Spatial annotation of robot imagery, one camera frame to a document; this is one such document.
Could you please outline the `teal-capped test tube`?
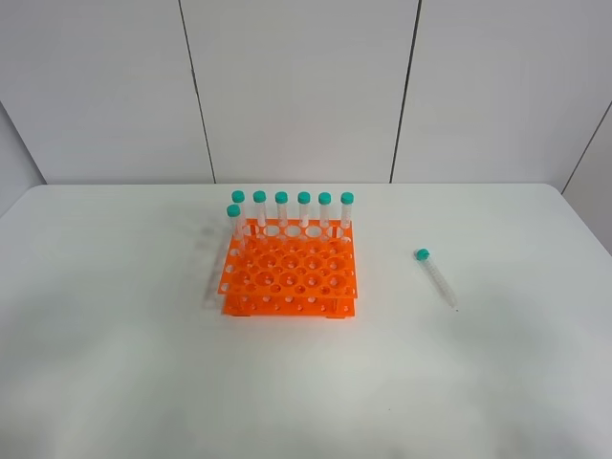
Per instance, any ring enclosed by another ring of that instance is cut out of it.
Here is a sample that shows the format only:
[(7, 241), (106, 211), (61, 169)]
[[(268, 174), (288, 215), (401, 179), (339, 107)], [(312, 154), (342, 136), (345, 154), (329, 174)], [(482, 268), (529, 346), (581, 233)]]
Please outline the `teal-capped test tube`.
[(414, 252), (415, 260), (420, 264), (426, 272), (434, 288), (437, 290), (440, 297), (453, 310), (458, 309), (457, 300), (454, 291), (449, 286), (448, 282), (433, 262), (431, 253), (428, 249), (420, 248)]

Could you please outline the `orange test tube rack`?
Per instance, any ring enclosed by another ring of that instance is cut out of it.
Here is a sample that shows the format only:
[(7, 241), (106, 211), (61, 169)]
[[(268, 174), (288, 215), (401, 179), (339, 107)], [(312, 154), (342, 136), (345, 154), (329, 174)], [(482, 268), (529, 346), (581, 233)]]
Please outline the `orange test tube rack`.
[(339, 220), (308, 228), (274, 218), (261, 228), (246, 220), (243, 238), (232, 237), (218, 294), (228, 316), (346, 318), (356, 315), (358, 281), (354, 232)]

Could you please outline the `second row left tube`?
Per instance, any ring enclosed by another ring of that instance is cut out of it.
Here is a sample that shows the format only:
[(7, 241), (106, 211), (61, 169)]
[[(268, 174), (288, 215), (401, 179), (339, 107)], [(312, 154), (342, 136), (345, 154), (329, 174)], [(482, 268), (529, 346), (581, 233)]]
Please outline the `second row left tube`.
[(231, 222), (232, 229), (232, 244), (237, 253), (243, 253), (245, 250), (245, 235), (244, 228), (240, 224), (240, 209), (237, 205), (231, 204), (227, 207), (227, 216)]

